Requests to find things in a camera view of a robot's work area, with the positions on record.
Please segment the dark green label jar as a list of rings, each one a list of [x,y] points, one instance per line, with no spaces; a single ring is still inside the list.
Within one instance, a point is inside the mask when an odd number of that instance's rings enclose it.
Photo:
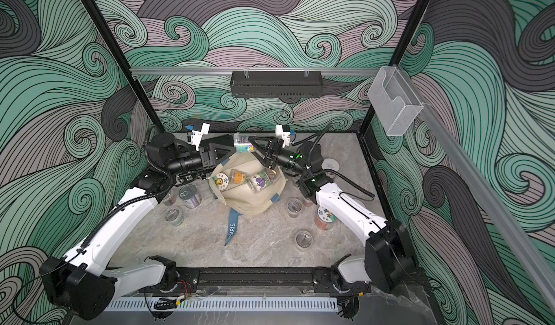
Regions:
[[[244,134],[234,135],[234,147],[237,153],[251,153],[255,151],[255,147],[249,141],[249,136]]]

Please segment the cream canvas tote bag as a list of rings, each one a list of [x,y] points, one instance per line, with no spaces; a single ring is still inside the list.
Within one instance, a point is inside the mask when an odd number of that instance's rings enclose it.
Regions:
[[[240,186],[232,186],[230,184],[232,169],[241,171],[248,177],[260,171],[266,171],[271,177],[272,184],[259,193],[251,191],[248,181]],[[229,177],[229,186],[223,192],[220,192],[212,181],[212,177],[218,173],[225,173]],[[225,239],[226,243],[230,243],[237,232],[240,216],[259,215],[280,201],[286,186],[286,177],[279,167],[269,169],[262,166],[252,153],[235,153],[215,168],[208,178],[208,184],[215,198],[231,208]]]

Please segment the purple yellow label seed can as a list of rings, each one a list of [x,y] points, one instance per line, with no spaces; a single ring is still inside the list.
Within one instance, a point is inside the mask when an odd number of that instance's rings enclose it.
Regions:
[[[193,184],[187,184],[180,187],[179,198],[183,201],[184,206],[189,209],[197,208],[202,202],[202,197],[198,193],[196,186]]]

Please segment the clear red-bottom jar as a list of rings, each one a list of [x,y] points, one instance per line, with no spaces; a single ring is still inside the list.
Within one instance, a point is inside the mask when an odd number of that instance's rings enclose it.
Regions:
[[[165,199],[163,199],[163,204],[166,206],[173,206],[176,203],[177,196],[174,193],[169,193]]]

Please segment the green lid seed jar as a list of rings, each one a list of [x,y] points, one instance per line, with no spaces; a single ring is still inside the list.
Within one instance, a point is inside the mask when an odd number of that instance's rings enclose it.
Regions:
[[[319,206],[314,218],[315,225],[324,231],[330,230],[337,222],[338,218],[329,210]]]

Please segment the clear small seed jar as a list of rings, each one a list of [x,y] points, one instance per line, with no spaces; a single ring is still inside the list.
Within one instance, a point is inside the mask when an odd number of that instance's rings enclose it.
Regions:
[[[300,230],[294,236],[296,247],[301,251],[306,251],[313,244],[313,236],[306,230]]]

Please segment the purple flower label jar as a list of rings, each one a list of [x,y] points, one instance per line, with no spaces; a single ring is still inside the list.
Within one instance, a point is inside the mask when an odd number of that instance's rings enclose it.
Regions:
[[[254,173],[248,177],[249,187],[253,193],[259,193],[272,184],[271,177],[266,171]]]

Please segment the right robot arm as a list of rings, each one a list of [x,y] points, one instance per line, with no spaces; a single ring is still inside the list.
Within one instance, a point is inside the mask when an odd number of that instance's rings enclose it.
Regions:
[[[278,136],[250,136],[248,141],[263,166],[292,172],[303,197],[328,210],[365,245],[364,255],[346,256],[332,266],[333,287],[339,293],[352,293],[356,287],[373,285],[390,292],[406,280],[429,287],[418,270],[407,227],[371,212],[358,196],[342,190],[330,176],[336,175],[370,199],[374,199],[374,193],[340,172],[323,167],[319,142],[326,132],[323,129],[304,139],[296,152],[286,149],[285,139]]]

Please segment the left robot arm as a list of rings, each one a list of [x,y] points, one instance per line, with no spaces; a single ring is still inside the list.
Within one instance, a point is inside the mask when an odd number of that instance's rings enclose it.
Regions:
[[[48,258],[37,277],[22,286],[28,293],[46,292],[55,306],[81,319],[101,314],[112,300],[153,288],[172,292],[180,283],[176,262],[158,255],[128,267],[109,269],[108,263],[127,236],[175,185],[207,176],[235,153],[231,134],[204,140],[208,132],[190,131],[185,141],[169,132],[145,145],[149,164],[120,202],[62,258]]]

